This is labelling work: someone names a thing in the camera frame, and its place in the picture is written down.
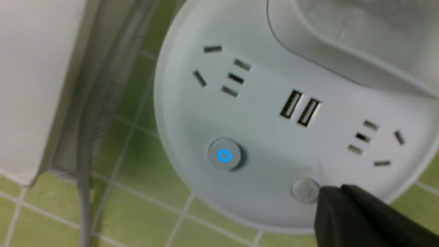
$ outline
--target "illuminated button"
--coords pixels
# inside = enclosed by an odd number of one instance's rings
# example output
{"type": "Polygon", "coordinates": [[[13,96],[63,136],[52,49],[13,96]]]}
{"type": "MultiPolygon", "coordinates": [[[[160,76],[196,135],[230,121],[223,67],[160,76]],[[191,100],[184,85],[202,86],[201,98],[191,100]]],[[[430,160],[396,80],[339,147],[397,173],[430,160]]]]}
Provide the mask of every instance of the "illuminated button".
{"type": "Polygon", "coordinates": [[[241,149],[235,141],[222,138],[210,145],[208,156],[215,167],[233,170],[241,162],[241,149]]]}

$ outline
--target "cable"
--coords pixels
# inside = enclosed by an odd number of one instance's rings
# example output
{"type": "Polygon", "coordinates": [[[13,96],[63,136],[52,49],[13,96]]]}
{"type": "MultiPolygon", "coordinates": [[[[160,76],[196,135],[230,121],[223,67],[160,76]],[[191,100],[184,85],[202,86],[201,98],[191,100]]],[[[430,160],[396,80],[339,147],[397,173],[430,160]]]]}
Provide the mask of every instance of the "cable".
{"type": "Polygon", "coordinates": [[[106,95],[111,89],[113,74],[117,71],[124,58],[127,48],[130,45],[145,13],[151,6],[152,0],[137,0],[127,17],[120,35],[105,58],[97,80],[87,96],[84,111],[81,114],[81,121],[78,135],[77,152],[77,187],[80,207],[80,240],[79,247],[89,247],[92,237],[91,206],[90,206],[90,170],[92,136],[98,124],[106,95]]]}

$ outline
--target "white base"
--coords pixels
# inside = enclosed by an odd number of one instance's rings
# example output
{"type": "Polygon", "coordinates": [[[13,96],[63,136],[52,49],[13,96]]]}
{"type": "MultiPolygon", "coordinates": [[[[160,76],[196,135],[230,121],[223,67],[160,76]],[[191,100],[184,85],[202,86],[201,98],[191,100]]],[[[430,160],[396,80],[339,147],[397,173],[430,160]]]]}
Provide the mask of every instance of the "white base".
{"type": "Polygon", "coordinates": [[[179,176],[219,212],[274,232],[313,231],[316,205],[291,196],[291,185],[303,177],[320,185],[356,184],[387,203],[399,197],[437,150],[438,101],[362,87],[287,51],[271,32],[266,7],[266,0],[188,0],[171,26],[156,71],[155,112],[179,176]],[[217,45],[221,52],[204,52],[217,45]],[[252,68],[235,66],[235,59],[252,68]],[[303,96],[286,119],[280,112],[293,89],[303,96]],[[297,121],[311,98],[321,105],[306,128],[297,121]],[[365,120],[379,129],[365,127],[365,120]],[[209,145],[222,137],[244,148],[240,170],[209,162],[209,145]],[[391,165],[374,166],[386,160],[391,165]]]}

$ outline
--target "round button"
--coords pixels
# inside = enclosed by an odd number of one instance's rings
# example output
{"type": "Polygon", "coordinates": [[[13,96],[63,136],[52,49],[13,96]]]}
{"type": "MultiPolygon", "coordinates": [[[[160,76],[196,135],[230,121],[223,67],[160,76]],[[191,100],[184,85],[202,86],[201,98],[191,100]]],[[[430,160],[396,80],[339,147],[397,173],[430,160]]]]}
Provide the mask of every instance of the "round button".
{"type": "Polygon", "coordinates": [[[215,167],[233,170],[241,162],[241,149],[235,141],[222,138],[210,145],[208,157],[215,167]]]}
{"type": "Polygon", "coordinates": [[[320,186],[311,178],[301,178],[294,182],[291,193],[300,203],[313,204],[319,197],[320,186]]]}

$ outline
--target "green tile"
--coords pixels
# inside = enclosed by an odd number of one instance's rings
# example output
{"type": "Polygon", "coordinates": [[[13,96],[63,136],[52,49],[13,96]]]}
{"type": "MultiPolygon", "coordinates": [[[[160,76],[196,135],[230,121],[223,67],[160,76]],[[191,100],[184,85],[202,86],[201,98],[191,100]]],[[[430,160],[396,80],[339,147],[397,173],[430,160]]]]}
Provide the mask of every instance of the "green tile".
{"type": "Polygon", "coordinates": [[[439,153],[420,179],[421,182],[439,189],[439,153]]]}
{"type": "Polygon", "coordinates": [[[158,55],[166,32],[172,22],[177,0],[161,0],[148,27],[142,49],[158,55]]]}
{"type": "Polygon", "coordinates": [[[0,197],[0,243],[4,243],[6,240],[9,224],[15,212],[15,203],[0,197]]]}
{"type": "Polygon", "coordinates": [[[130,127],[126,123],[113,122],[105,137],[99,156],[94,163],[94,171],[96,173],[107,178],[111,177],[129,131],[130,127]]]}
{"type": "Polygon", "coordinates": [[[134,133],[116,181],[179,208],[190,194],[160,141],[140,131],[134,133]]]}
{"type": "Polygon", "coordinates": [[[246,227],[235,221],[232,221],[223,215],[217,213],[200,199],[195,199],[188,211],[189,214],[204,219],[218,227],[232,232],[242,238],[253,241],[258,231],[253,228],[246,227]]]}
{"type": "Polygon", "coordinates": [[[0,176],[0,191],[9,194],[13,197],[20,195],[22,188],[20,185],[12,182],[11,180],[0,176]]]}
{"type": "Polygon", "coordinates": [[[152,87],[151,91],[148,93],[148,100],[145,104],[145,108],[143,109],[139,124],[140,126],[151,131],[157,131],[157,125],[155,123],[154,115],[154,97],[152,93],[152,87]]]}
{"type": "Polygon", "coordinates": [[[415,185],[392,206],[421,226],[439,234],[439,196],[415,185]]]}
{"type": "Polygon", "coordinates": [[[97,231],[130,247],[165,246],[178,215],[113,187],[97,231]]]}
{"type": "MultiPolygon", "coordinates": [[[[96,212],[104,194],[106,183],[93,178],[90,190],[92,211],[96,212]]],[[[43,174],[35,187],[25,196],[25,202],[42,210],[79,223],[79,204],[76,186],[48,174],[43,174]]]]}
{"type": "Polygon", "coordinates": [[[79,230],[22,207],[11,247],[78,247],[79,230]]]}
{"type": "Polygon", "coordinates": [[[185,219],[181,225],[172,247],[244,247],[246,245],[219,232],[185,219]]]}
{"type": "Polygon", "coordinates": [[[314,235],[285,235],[266,232],[259,245],[262,247],[317,247],[314,235]]]}
{"type": "Polygon", "coordinates": [[[155,62],[139,56],[131,73],[130,81],[126,86],[125,93],[119,105],[118,115],[133,120],[140,99],[148,84],[151,73],[154,72],[155,62]]]}
{"type": "Polygon", "coordinates": [[[116,246],[94,237],[90,241],[90,247],[116,247],[116,246]]]}

